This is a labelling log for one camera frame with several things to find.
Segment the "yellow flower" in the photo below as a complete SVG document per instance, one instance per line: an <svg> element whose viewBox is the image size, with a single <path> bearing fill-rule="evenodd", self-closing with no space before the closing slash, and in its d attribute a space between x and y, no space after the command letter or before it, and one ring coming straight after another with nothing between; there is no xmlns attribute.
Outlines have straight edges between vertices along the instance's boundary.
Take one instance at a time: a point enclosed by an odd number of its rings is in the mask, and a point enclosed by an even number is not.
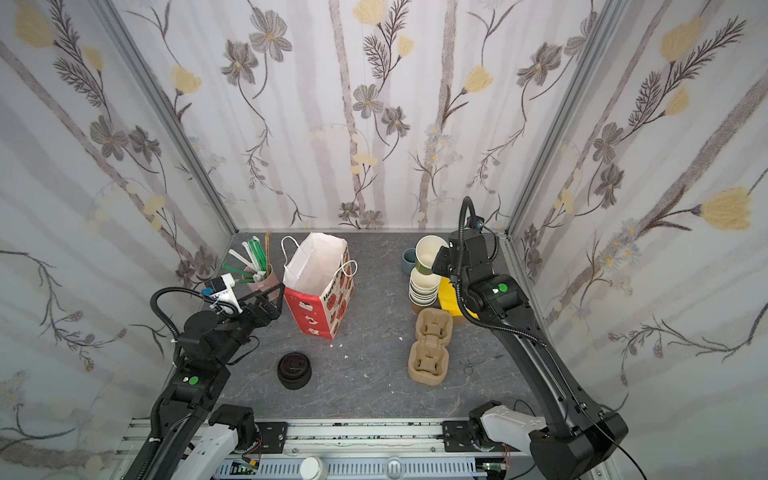
<svg viewBox="0 0 768 480"><path fill-rule="evenodd" d="M667 115L677 115L682 113L690 105L690 97L688 97L688 89L680 87L677 89L675 95L670 99L667 104L667 108L664 113Z"/></svg>
<svg viewBox="0 0 768 480"><path fill-rule="evenodd" d="M352 159L358 164L368 164L371 167L375 167L379 163L379 159L371 155L370 152L357 152Z"/></svg>
<svg viewBox="0 0 768 480"><path fill-rule="evenodd" d="M751 227L752 196L744 187L731 188L714 194L691 213L705 219L718 230L746 230Z"/></svg>
<svg viewBox="0 0 768 480"><path fill-rule="evenodd" d="M174 81L174 87L183 94L193 94L200 88L200 83L202 82L192 72L180 65L174 65L170 78Z"/></svg>
<svg viewBox="0 0 768 480"><path fill-rule="evenodd" d="M491 74L482 65L478 65L469 72L467 81L464 82L464 89L469 93L476 93L485 90L485 87L488 87L492 81Z"/></svg>
<svg viewBox="0 0 768 480"><path fill-rule="evenodd" d="M701 17L673 28L661 39L660 51L667 61L678 61L701 32Z"/></svg>
<svg viewBox="0 0 768 480"><path fill-rule="evenodd" d="M19 2L14 19L16 36L30 47L43 48L53 45L53 30L31 2Z"/></svg>
<svg viewBox="0 0 768 480"><path fill-rule="evenodd" d="M150 195L147 203L144 204L144 213L152 215L163 207L165 207L165 197L162 195Z"/></svg>
<svg viewBox="0 0 768 480"><path fill-rule="evenodd" d="M560 197L558 197L554 201L554 209L560 210L560 207L564 205L565 205L565 213L567 214L574 213L574 195L567 188L564 188L563 191L560 193Z"/></svg>
<svg viewBox="0 0 768 480"><path fill-rule="evenodd" d="M384 0L360 0L352 13L365 25L378 25L384 19Z"/></svg>
<svg viewBox="0 0 768 480"><path fill-rule="evenodd" d="M91 67L98 71L101 71L101 69L104 68L104 59L101 57L101 52L97 48L83 45L82 50L83 55L88 59L88 63L91 64Z"/></svg>
<svg viewBox="0 0 768 480"><path fill-rule="evenodd" d="M401 57L405 57L407 54L413 51L413 47L416 43L405 35L400 35L397 38L397 54Z"/></svg>

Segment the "paper bag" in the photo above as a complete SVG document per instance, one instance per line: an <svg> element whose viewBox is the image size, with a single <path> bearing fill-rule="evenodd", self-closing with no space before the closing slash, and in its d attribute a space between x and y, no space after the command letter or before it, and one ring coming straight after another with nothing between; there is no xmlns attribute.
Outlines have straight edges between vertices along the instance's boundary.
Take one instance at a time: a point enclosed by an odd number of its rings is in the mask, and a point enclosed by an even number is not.
<svg viewBox="0 0 768 480"><path fill-rule="evenodd" d="M355 289L357 262L349 259L346 240L333 235L310 233L301 245L285 239L298 247L289 262L283 243L285 301L302 333L332 340Z"/></svg>

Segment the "floral wallpaper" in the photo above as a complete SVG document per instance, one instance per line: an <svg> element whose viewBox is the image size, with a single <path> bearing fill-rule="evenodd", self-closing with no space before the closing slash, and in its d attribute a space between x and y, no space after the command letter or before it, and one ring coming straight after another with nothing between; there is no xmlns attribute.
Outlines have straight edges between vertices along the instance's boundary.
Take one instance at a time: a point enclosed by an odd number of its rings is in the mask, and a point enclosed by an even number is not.
<svg viewBox="0 0 768 480"><path fill-rule="evenodd" d="M115 3L246 230L506 227L602 6Z"/></svg>
<svg viewBox="0 0 768 480"><path fill-rule="evenodd" d="M228 236L88 3L0 12L0 476L100 478Z"/></svg>
<svg viewBox="0 0 768 480"><path fill-rule="evenodd" d="M558 351L621 408L648 478L768 468L766 18L629 2L511 232Z"/></svg>

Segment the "black mounting plate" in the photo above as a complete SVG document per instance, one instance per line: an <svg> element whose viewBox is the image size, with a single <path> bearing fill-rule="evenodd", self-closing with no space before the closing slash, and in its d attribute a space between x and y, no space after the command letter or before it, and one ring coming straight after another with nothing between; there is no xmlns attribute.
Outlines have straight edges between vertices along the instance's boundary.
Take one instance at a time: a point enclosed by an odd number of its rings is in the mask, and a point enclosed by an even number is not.
<svg viewBox="0 0 768 480"><path fill-rule="evenodd" d="M469 422L445 420L442 423L442 443L446 452L504 452L504 445L493 442L493 448L480 449L475 446L469 433Z"/></svg>
<svg viewBox="0 0 768 480"><path fill-rule="evenodd" d="M283 453L286 444L287 422L256 422L261 435L261 448L258 453Z"/></svg>

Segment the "blue ceramic cup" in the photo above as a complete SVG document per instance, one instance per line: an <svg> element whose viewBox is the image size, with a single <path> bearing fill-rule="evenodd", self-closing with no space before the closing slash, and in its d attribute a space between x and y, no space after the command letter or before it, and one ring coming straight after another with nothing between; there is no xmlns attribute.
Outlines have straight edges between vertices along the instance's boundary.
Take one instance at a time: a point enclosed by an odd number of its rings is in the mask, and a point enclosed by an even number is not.
<svg viewBox="0 0 768 480"><path fill-rule="evenodd" d="M409 248L402 252L400 268L405 275L410 275L413 267L416 266L416 249Z"/></svg>

